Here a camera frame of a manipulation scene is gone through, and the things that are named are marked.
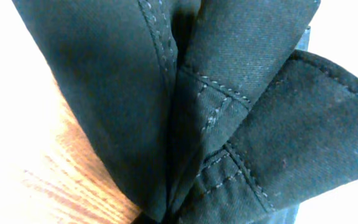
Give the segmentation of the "black shorts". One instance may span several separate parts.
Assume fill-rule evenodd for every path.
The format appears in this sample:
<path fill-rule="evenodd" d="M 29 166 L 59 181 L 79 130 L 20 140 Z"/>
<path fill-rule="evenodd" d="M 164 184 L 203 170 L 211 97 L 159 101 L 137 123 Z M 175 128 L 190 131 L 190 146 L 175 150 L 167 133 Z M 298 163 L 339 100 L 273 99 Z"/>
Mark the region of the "black shorts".
<path fill-rule="evenodd" d="M 319 1 L 14 5 L 137 223 L 293 223 L 358 180 L 358 78 L 296 48 Z"/>

